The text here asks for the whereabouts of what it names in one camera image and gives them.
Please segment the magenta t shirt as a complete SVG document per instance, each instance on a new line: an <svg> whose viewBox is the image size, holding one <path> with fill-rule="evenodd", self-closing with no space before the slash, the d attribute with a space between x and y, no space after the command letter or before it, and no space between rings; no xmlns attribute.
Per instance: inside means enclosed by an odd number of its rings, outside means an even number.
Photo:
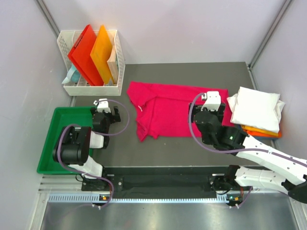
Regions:
<svg viewBox="0 0 307 230"><path fill-rule="evenodd" d="M203 88L132 81L127 95L136 109L136 134L140 141L148 136L191 137L188 126L189 104L199 93L218 91L226 104L222 125L233 127L227 89Z"/></svg>

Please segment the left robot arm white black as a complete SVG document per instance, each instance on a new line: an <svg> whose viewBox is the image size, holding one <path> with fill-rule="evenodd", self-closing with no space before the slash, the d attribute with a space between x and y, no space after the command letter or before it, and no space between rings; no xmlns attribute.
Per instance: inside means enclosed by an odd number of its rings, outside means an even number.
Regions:
<svg viewBox="0 0 307 230"><path fill-rule="evenodd" d="M80 127L63 127L53 148L53 161L62 162L76 170L88 179L98 190L107 188L109 179L105 176L103 165L97 163L91 156L91 149L106 149L109 145L109 128L121 121L119 109L90 109L92 125Z"/></svg>

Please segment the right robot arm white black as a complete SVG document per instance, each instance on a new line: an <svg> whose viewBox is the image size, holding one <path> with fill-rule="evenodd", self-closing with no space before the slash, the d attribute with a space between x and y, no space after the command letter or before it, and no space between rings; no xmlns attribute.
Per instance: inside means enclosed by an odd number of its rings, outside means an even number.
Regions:
<svg viewBox="0 0 307 230"><path fill-rule="evenodd" d="M201 133L196 142L204 149L233 155L253 161L264 170L230 165L222 178L228 189L263 187L287 194L292 199L307 202L307 161L268 146L237 127L223 126L223 109L211 112L201 105L189 104L188 126L192 137L192 124Z"/></svg>

